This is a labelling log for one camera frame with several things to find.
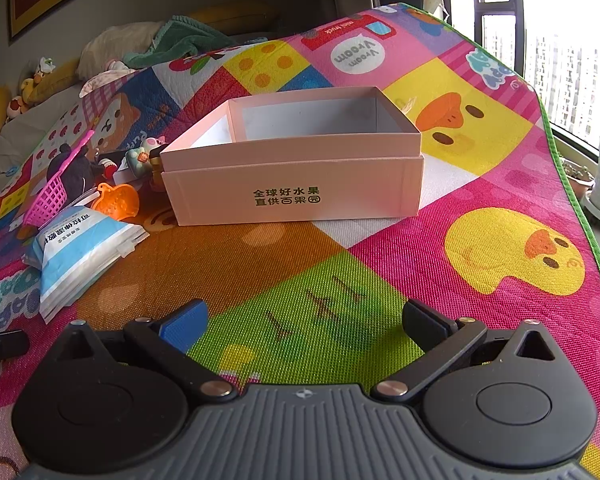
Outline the blue white wipes pack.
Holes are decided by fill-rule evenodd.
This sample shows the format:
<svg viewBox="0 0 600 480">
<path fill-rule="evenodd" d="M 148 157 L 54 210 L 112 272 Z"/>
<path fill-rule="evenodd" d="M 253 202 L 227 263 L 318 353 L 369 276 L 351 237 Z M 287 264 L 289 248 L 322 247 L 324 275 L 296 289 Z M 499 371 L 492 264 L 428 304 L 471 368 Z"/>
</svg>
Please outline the blue white wipes pack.
<svg viewBox="0 0 600 480">
<path fill-rule="evenodd" d="M 142 226 L 85 206 L 61 211 L 35 235 L 22 257 L 41 272 L 38 312 L 43 321 L 49 323 L 61 309 L 71 306 L 148 236 Z"/>
</svg>

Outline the orange plastic toy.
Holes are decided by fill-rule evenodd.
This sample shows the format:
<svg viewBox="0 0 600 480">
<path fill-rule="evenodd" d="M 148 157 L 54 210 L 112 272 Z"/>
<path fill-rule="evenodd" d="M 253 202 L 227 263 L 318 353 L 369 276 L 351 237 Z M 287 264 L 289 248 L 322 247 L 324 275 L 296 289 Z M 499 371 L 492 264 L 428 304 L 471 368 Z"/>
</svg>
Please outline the orange plastic toy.
<svg viewBox="0 0 600 480">
<path fill-rule="evenodd" d="M 114 220 L 134 218 L 140 212 L 140 196 L 132 185 L 123 183 L 111 186 L 102 182 L 97 191 L 99 198 L 94 200 L 91 208 Z"/>
</svg>

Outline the pink plastic basket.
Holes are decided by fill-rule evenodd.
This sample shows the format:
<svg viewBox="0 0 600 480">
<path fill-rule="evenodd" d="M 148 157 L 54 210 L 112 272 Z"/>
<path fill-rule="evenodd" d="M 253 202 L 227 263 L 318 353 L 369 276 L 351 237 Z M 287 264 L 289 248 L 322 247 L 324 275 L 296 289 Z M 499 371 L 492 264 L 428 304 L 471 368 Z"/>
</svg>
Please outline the pink plastic basket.
<svg viewBox="0 0 600 480">
<path fill-rule="evenodd" d="M 67 158 L 61 163 L 53 177 L 47 180 L 42 190 L 35 196 L 31 207 L 23 216 L 23 224 L 25 226 L 35 226 L 42 228 L 46 226 L 50 220 L 55 218 L 65 206 L 68 200 L 68 193 L 65 185 L 61 182 L 61 176 L 68 169 L 73 159 L 82 150 L 85 144 L 91 140 L 94 130 L 88 130 L 79 140 L 79 143 L 69 152 Z"/>
</svg>

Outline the red white small bottle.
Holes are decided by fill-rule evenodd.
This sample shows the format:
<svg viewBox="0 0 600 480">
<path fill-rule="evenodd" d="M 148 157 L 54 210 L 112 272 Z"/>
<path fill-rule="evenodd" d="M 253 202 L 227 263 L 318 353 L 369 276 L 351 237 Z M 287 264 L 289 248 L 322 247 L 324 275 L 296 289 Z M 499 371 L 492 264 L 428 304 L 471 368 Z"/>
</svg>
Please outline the red white small bottle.
<svg viewBox="0 0 600 480">
<path fill-rule="evenodd" d="M 105 180 L 114 180 L 114 174 L 118 170 L 118 165 L 115 162 L 105 157 L 98 162 L 98 166 L 102 170 L 102 177 Z"/>
</svg>

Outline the green pink figurine toy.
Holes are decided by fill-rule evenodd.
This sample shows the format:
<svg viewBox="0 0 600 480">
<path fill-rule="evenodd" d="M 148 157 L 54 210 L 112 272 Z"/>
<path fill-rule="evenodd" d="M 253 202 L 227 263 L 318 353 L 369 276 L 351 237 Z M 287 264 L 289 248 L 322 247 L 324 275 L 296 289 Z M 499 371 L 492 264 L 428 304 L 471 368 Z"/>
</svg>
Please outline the green pink figurine toy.
<svg viewBox="0 0 600 480">
<path fill-rule="evenodd" d="M 160 177 L 162 173 L 161 151 L 166 146 L 163 136 L 148 136 L 138 148 L 131 148 L 125 154 L 125 160 L 134 179 L 147 176 Z"/>
</svg>

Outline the white battery case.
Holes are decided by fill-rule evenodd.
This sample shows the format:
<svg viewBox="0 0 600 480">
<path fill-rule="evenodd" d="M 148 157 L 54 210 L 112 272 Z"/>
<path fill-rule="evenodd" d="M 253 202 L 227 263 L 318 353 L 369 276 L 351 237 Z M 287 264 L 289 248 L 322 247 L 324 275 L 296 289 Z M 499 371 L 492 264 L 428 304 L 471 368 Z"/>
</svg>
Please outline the white battery case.
<svg viewBox="0 0 600 480">
<path fill-rule="evenodd" d="M 120 166 L 114 172 L 112 180 L 115 185 L 128 184 L 138 180 L 142 176 L 143 165 L 133 159 L 129 162 L 126 157 L 122 159 Z"/>
</svg>

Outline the black plush toy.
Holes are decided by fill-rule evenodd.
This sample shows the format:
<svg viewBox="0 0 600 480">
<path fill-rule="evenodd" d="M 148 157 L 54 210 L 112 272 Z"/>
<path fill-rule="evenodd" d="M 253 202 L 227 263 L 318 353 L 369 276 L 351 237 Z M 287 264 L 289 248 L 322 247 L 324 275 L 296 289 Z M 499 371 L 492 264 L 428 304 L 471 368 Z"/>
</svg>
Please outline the black plush toy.
<svg viewBox="0 0 600 480">
<path fill-rule="evenodd" d="M 60 176 L 69 202 L 94 188 L 96 179 L 104 174 L 104 167 L 89 160 L 86 157 L 87 152 L 88 146 L 83 145 Z M 69 158 L 70 154 L 70 146 L 67 143 L 61 144 L 59 153 L 52 159 L 50 166 L 47 168 L 47 180 L 58 173 L 60 166 Z"/>
</svg>

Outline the colourful cartoon play mat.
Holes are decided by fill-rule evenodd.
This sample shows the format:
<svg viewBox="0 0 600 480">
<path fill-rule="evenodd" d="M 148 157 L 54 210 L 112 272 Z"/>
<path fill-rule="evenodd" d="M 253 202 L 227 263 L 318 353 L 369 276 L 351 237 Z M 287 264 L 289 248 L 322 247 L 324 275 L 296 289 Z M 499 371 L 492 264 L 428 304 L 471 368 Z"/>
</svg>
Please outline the colourful cartoon play mat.
<svg viewBox="0 0 600 480">
<path fill-rule="evenodd" d="M 0 479 L 600 479 L 536 92 L 393 3 L 71 104 L 0 188 Z"/>
</svg>

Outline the pink cardboard box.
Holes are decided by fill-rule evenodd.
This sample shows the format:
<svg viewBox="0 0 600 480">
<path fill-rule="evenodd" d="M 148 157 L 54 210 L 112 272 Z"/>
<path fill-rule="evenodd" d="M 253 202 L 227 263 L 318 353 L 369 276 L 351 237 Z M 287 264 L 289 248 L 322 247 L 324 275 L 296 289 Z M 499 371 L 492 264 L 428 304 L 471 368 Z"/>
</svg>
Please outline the pink cardboard box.
<svg viewBox="0 0 600 480">
<path fill-rule="evenodd" d="M 413 217 L 422 135 L 375 87 L 228 100 L 160 154 L 182 226 Z"/>
</svg>

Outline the small potted plant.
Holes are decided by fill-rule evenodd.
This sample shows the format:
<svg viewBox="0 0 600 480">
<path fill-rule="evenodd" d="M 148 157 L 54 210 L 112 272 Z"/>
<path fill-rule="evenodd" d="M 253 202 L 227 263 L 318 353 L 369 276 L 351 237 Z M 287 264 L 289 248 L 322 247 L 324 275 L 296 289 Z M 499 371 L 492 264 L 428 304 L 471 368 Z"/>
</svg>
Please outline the small potted plant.
<svg viewBox="0 0 600 480">
<path fill-rule="evenodd" d="M 577 200 L 582 200 L 583 196 L 593 188 L 593 175 L 588 171 L 587 166 L 579 165 L 565 157 L 562 157 L 560 162 L 574 195 L 577 197 Z"/>
</svg>

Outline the small stuffed toys on sofa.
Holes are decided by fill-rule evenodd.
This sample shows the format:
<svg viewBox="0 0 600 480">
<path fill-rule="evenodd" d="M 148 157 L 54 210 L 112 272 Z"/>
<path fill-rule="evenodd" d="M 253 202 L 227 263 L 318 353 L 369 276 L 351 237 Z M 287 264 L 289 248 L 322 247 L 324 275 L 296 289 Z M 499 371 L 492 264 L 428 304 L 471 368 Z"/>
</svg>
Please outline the small stuffed toys on sofa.
<svg viewBox="0 0 600 480">
<path fill-rule="evenodd" d="M 47 56 L 42 56 L 37 61 L 27 62 L 20 74 L 19 94 L 10 100 L 6 108 L 6 120 L 8 122 L 30 110 L 34 89 L 45 76 L 53 73 L 55 68 L 56 65 L 53 59 Z"/>
</svg>

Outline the yellow cushion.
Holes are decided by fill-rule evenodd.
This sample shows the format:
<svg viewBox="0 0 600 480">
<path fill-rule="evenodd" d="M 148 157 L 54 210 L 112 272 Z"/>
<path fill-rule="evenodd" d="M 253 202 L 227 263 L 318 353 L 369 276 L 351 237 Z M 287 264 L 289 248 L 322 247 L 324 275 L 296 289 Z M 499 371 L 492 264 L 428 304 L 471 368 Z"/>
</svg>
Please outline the yellow cushion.
<svg viewBox="0 0 600 480">
<path fill-rule="evenodd" d="M 33 87 L 29 96 L 24 100 L 28 105 L 38 105 L 54 94 L 77 84 L 80 80 L 78 76 L 79 62 L 79 58 L 74 58 L 55 68 L 49 75 L 44 76 L 39 84 Z"/>
</svg>

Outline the beige pillow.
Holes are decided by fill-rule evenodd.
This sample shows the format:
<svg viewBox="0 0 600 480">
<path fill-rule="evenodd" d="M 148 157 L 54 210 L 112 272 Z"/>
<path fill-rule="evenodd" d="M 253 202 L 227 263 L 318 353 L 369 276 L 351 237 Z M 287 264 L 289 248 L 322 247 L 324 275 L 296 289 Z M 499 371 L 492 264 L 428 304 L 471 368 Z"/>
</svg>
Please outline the beige pillow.
<svg viewBox="0 0 600 480">
<path fill-rule="evenodd" d="M 163 22 L 136 22 L 111 26 L 83 48 L 76 73 L 87 80 L 106 70 L 111 61 L 121 61 L 129 53 L 144 53 Z"/>
</svg>

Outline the green towel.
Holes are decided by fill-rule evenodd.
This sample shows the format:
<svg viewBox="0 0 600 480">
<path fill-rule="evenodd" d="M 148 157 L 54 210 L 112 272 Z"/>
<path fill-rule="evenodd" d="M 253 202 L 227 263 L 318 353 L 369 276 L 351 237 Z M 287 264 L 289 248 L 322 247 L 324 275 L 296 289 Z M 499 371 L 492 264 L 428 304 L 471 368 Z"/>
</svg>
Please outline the green towel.
<svg viewBox="0 0 600 480">
<path fill-rule="evenodd" d="M 226 36 L 203 22 L 185 15 L 172 15 L 170 20 L 159 28 L 144 52 L 125 53 L 121 62 L 133 70 L 143 70 L 178 58 L 194 58 L 204 54 L 221 56 L 266 40 L 267 36 L 247 35 L 246 41 L 240 44 L 236 38 Z"/>
</svg>

